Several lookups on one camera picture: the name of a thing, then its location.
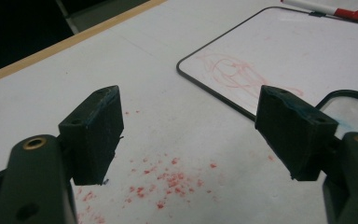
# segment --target whiteboard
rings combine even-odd
[[[269,7],[177,64],[178,72],[245,115],[262,85],[311,105],[332,91],[358,91],[358,23]]]

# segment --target dry erase marker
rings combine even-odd
[[[293,7],[301,7],[308,10],[322,12],[327,15],[332,15],[335,17],[340,17],[351,21],[358,21],[358,10],[350,11],[339,7],[329,7],[316,3],[311,3],[304,0],[281,0],[281,2]]]

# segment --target table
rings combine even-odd
[[[124,138],[105,185],[74,187],[79,223],[326,223],[324,177],[292,181],[252,121],[175,70],[188,53],[280,2],[156,5],[59,43],[30,66],[0,71],[0,170],[20,140],[58,135],[59,122],[88,95],[118,85]]]

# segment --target red marker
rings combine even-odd
[[[350,11],[339,7],[328,7],[303,0],[281,0],[281,2],[293,7],[301,7],[311,11],[322,12],[326,15],[332,15],[351,21],[358,21],[358,10]]]

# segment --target table surface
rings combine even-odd
[[[315,2],[358,9],[358,1]],[[280,2],[156,5],[0,75],[0,170],[20,140],[58,135],[93,91],[118,85],[124,138],[105,185],[74,187],[79,223],[326,223],[324,177],[291,180],[252,121],[175,70],[190,52]]]

